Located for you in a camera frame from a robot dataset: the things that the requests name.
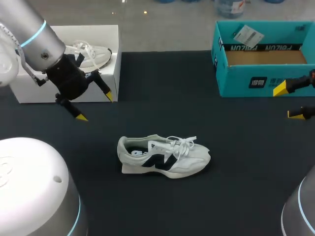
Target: shoe box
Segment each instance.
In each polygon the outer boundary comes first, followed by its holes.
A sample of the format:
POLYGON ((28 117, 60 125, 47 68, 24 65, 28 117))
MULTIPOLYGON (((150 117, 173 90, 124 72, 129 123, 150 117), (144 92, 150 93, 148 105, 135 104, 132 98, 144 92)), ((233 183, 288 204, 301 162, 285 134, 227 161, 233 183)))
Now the shoe box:
MULTIPOLYGON (((222 97, 272 97, 315 69, 313 22, 216 22, 212 62, 222 97)), ((285 96, 315 96, 312 86, 285 96)))
MULTIPOLYGON (((110 61, 101 68, 100 73, 112 91, 113 101, 118 101, 122 57, 118 26, 52 26, 52 29, 66 45, 72 45, 76 40, 84 40, 90 45, 112 50, 110 61)), ((39 79, 46 78, 41 72, 33 73, 39 79)), ((58 93, 58 89, 50 81, 41 87, 36 85, 21 64, 19 74, 10 87, 19 103, 55 103, 55 94, 58 93)), ((71 102, 109 102, 109 99, 95 83, 91 83, 84 94, 71 102)))

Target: shoelace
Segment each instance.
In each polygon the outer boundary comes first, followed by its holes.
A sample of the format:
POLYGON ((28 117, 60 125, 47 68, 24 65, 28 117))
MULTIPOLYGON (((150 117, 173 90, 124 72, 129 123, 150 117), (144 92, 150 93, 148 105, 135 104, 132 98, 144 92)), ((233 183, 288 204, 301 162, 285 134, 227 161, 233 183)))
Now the shoelace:
POLYGON ((190 137, 187 139, 182 139, 176 136, 169 136, 167 137, 167 139, 169 138, 174 138, 177 140, 173 140, 170 142, 171 146, 174 148, 173 150, 170 151, 166 151, 167 153, 175 153, 178 154, 178 160, 180 159, 181 156, 187 156, 189 153, 189 150, 195 145, 195 143, 193 142, 194 140, 197 139, 196 136, 194 137, 190 137))
POLYGON ((89 58, 91 59, 93 65, 95 68, 97 68, 98 70, 100 70, 100 68, 97 66, 97 64, 95 63, 95 57, 96 57, 96 54, 95 54, 95 51, 93 49, 93 47, 86 41, 83 41, 83 40, 76 40, 74 43, 73 43, 73 46, 76 47, 77 49, 83 49, 87 52, 89 58))

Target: bottle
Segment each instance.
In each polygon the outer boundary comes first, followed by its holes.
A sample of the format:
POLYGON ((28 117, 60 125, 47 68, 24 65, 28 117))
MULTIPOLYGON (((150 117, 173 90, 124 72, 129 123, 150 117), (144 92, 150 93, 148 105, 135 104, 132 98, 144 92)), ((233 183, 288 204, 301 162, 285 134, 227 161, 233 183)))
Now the bottle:
POLYGON ((215 0, 217 12, 226 18, 240 17, 245 8, 245 0, 215 0))
POLYGON ((270 2, 270 3, 281 3, 284 2, 284 0, 265 0, 266 2, 270 2))
POLYGON ((160 3, 170 3, 173 2, 174 0, 158 0, 160 3))

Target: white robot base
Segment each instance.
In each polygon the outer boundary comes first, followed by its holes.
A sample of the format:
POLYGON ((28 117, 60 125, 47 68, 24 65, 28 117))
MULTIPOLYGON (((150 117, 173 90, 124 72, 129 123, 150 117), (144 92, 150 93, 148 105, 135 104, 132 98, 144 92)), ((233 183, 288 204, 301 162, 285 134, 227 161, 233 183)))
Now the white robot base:
POLYGON ((87 236, 82 200, 61 155, 30 138, 0 141, 0 236, 87 236))

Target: black mat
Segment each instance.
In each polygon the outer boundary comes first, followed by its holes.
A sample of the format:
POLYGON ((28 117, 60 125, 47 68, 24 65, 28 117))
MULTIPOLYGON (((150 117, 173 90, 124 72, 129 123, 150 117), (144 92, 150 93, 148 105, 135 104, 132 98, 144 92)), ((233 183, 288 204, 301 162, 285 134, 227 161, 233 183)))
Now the black mat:
POLYGON ((18 104, 0 89, 0 139, 32 137, 65 158, 91 236, 280 236, 281 211, 315 164, 315 119, 286 111, 315 98, 219 96, 210 52, 124 53, 120 102, 79 104, 90 122, 54 104, 18 104), (199 175, 121 174, 121 136, 197 136, 211 150, 199 175))

